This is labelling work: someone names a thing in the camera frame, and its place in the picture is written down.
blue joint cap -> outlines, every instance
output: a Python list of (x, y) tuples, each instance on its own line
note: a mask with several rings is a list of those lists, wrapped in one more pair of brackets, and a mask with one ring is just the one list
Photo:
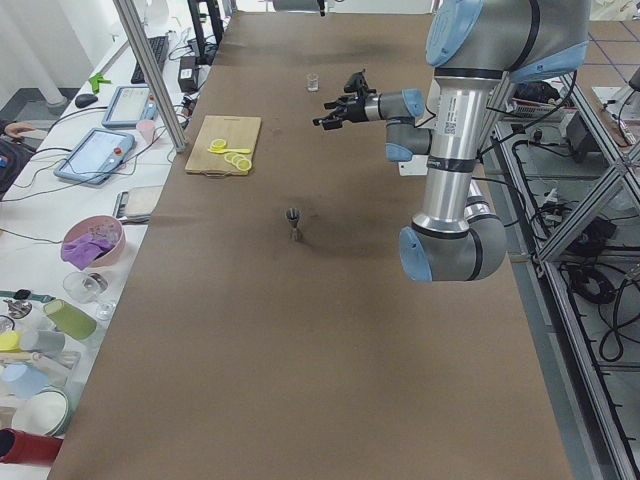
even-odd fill
[(513, 72), (509, 80), (512, 83), (527, 83), (573, 72), (584, 63), (588, 46), (589, 42), (582, 42), (533, 62)]
[(413, 152), (407, 147), (397, 143), (385, 143), (387, 149), (387, 160), (390, 162), (409, 162), (413, 158)]
[(450, 0), (438, 9), (429, 29), (427, 63), (440, 67), (458, 53), (478, 22), (484, 0)]
[(424, 113), (424, 95), (417, 88), (411, 88), (409, 90), (402, 91), (402, 98), (404, 98), (404, 104), (409, 111), (409, 114), (418, 118)]
[(417, 233), (411, 227), (400, 230), (400, 261), (404, 273), (414, 282), (431, 282), (431, 267)]

label on robot arm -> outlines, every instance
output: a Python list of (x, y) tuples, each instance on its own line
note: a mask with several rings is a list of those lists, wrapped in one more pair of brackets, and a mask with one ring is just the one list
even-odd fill
[(462, 137), (464, 119), (469, 109), (469, 96), (445, 93), (440, 97), (440, 110), (436, 133), (451, 137)]

black mouse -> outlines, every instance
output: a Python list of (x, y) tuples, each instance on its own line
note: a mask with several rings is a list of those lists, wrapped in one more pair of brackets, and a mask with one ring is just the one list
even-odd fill
[(98, 97), (96, 97), (93, 93), (81, 93), (76, 97), (75, 104), (78, 108), (84, 108), (97, 101)]

light blue cup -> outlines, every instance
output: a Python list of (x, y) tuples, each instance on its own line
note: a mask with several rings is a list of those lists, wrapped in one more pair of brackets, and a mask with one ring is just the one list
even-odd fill
[(2, 372), (2, 381), (11, 393), (23, 399), (33, 397), (49, 385), (46, 373), (23, 362), (7, 365)]

purple cloth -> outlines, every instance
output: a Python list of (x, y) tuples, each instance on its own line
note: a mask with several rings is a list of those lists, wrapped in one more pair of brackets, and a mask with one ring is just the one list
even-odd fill
[(75, 240), (62, 244), (60, 257), (65, 262), (84, 270), (91, 262), (104, 255), (114, 247), (113, 243), (104, 238), (95, 238), (91, 233), (85, 233)]

